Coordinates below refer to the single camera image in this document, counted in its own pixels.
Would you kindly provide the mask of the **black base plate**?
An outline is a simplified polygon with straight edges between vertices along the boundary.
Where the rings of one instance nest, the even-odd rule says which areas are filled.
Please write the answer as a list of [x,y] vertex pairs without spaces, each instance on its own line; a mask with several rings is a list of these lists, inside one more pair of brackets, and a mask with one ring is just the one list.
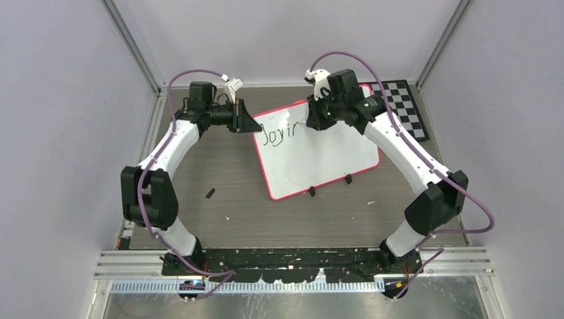
[[313,282],[319,275],[328,283],[371,282],[377,274],[404,278],[420,265],[417,252],[385,265],[380,251],[368,248],[208,249],[195,262],[199,269],[215,273],[211,282],[221,282],[232,270],[232,282],[284,284]]

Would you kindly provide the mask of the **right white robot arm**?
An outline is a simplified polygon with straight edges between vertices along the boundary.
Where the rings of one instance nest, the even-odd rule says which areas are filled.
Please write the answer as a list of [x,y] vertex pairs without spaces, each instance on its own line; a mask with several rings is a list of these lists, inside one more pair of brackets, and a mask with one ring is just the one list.
[[308,70],[305,81],[314,87],[307,99],[307,127],[322,131],[338,122],[353,127],[384,151],[416,195],[401,225],[376,253],[380,268],[398,272],[406,264],[406,255],[426,236],[461,213],[468,177],[436,161],[388,110],[385,97],[365,95],[353,70]]

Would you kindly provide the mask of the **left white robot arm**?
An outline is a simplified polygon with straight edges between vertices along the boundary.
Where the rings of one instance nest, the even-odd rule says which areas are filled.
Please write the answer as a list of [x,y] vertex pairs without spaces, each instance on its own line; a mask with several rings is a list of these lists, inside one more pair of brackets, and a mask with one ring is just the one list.
[[173,114],[166,135],[152,153],[138,165],[126,166],[120,174],[123,216],[127,221],[163,239],[173,253],[180,255],[178,266],[188,275],[204,266],[200,240],[191,234],[178,217],[179,203],[172,177],[188,150],[211,126],[225,126],[233,133],[260,132],[261,126],[250,116],[244,101],[235,93],[242,80],[228,80],[227,100],[214,100],[217,88],[210,82],[192,82],[189,96]]

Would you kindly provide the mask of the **black white checkerboard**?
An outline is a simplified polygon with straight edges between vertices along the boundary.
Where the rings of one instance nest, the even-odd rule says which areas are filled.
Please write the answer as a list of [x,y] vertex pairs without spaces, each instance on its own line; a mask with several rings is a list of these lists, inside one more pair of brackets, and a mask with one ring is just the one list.
[[388,103],[400,123],[418,142],[430,139],[414,95],[406,80],[383,81]]

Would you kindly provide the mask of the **pink framed whiteboard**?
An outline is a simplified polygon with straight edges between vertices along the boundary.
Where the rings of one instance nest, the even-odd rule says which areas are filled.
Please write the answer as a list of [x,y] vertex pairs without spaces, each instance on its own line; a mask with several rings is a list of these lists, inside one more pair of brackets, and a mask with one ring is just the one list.
[[344,122],[328,130],[306,127],[308,104],[292,104],[254,117],[253,135],[267,191],[274,201],[344,179],[380,163],[379,148]]

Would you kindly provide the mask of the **black marker cap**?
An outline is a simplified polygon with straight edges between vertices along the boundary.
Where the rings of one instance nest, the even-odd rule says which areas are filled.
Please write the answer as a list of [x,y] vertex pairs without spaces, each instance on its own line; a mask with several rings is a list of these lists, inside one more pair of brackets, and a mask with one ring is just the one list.
[[206,199],[209,199],[213,196],[213,194],[215,193],[215,188],[211,188],[205,195]]

